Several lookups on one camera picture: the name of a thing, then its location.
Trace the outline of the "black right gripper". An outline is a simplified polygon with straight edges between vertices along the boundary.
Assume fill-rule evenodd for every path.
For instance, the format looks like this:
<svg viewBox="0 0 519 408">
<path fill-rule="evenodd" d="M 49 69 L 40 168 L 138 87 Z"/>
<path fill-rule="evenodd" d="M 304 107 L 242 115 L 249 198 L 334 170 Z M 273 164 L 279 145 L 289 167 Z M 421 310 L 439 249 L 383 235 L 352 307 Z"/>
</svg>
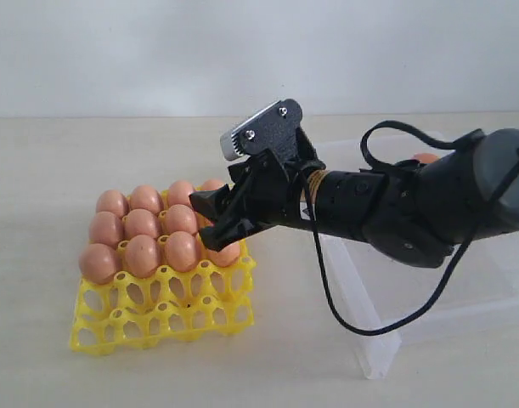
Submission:
<svg viewBox="0 0 519 408">
<path fill-rule="evenodd" d="M 327 175 L 325 164 L 301 127 L 241 136 L 244 164 L 232 165 L 232 177 L 246 175 L 251 183 L 244 188 L 244 213 L 238 218 L 233 203 L 237 189 L 225 184 L 216 190 L 198 190 L 189 195 L 192 208 L 213 226 L 199 230 L 204 246 L 213 251 L 282 225 L 311 230 L 319 185 Z"/>
</svg>

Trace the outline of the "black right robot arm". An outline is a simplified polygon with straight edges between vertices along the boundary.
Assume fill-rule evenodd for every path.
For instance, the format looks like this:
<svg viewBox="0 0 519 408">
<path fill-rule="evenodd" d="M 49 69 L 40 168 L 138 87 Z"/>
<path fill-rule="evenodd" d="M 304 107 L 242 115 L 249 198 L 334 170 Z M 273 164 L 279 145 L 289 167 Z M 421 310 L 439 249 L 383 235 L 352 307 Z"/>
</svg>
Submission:
<svg viewBox="0 0 519 408">
<path fill-rule="evenodd" d="M 475 130 L 430 146 L 445 155 L 430 164 L 385 163 L 363 149 L 365 169 L 332 171 L 297 131 L 289 156 L 266 148 L 229 167 L 232 186 L 190 196 L 194 210 L 210 221 L 202 242 L 221 250 L 283 225 L 436 268 L 465 240 L 519 231 L 519 129 Z"/>
</svg>

